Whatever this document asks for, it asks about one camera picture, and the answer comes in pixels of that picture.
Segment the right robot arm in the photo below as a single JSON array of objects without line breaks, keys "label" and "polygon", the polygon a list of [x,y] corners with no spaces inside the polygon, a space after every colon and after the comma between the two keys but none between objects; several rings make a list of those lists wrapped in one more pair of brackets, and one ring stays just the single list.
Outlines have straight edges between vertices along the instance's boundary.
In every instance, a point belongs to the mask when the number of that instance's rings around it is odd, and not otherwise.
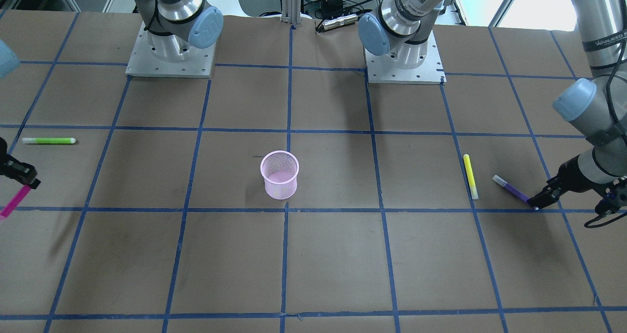
[{"label": "right robot arm", "polygon": [[[217,42],[222,32],[222,12],[207,0],[134,0],[140,11],[144,28],[152,36],[166,35],[181,39],[189,47],[206,49]],[[13,50],[1,41],[1,77],[20,65]],[[1,175],[22,184],[25,190],[35,190],[41,181],[37,170],[8,153],[8,144],[1,138]]]}]

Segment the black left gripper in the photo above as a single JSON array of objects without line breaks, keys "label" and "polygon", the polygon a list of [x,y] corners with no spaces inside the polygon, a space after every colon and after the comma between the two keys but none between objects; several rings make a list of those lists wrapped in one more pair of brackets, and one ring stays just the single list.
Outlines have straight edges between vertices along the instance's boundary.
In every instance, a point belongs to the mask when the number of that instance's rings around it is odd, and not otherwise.
[{"label": "black left gripper", "polygon": [[593,190],[600,197],[594,208],[597,215],[612,215],[626,206],[626,182],[598,168],[594,157],[579,155],[563,163],[555,177],[547,181],[542,191],[528,199],[531,208],[542,210],[557,203],[568,192]]}]

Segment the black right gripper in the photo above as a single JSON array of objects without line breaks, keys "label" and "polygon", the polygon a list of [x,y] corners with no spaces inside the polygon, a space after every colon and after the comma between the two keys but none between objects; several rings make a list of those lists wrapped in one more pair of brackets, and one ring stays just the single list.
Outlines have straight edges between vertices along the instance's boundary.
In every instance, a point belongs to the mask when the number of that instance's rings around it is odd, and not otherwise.
[{"label": "black right gripper", "polygon": [[17,159],[7,154],[7,143],[5,139],[0,139],[0,174],[10,179],[15,179],[23,186],[28,186],[36,190],[41,184],[37,179],[37,171],[34,166],[27,163],[20,163]]}]

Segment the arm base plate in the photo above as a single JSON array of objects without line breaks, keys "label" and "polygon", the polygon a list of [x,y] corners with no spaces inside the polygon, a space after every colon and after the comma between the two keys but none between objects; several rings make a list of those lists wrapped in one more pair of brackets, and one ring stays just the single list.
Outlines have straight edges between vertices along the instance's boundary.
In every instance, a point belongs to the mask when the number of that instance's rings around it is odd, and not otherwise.
[{"label": "arm base plate", "polygon": [[141,78],[210,79],[217,43],[196,48],[175,36],[157,36],[141,26],[125,73]]},{"label": "arm base plate", "polygon": [[440,85],[447,81],[433,32],[418,45],[403,43],[382,56],[366,49],[363,54],[370,83]]}]

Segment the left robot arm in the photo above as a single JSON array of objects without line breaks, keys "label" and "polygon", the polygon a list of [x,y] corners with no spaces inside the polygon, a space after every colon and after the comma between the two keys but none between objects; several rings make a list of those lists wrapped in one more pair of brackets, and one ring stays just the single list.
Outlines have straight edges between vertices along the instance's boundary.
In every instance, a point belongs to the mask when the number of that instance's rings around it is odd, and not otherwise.
[{"label": "left robot arm", "polygon": [[[432,12],[444,0],[383,0],[358,22],[363,47],[376,56],[421,45],[432,32]],[[563,163],[526,203],[542,209],[568,192],[593,190],[598,218],[626,205],[626,0],[571,0],[591,79],[578,79],[552,106],[586,137],[591,148]]]}]

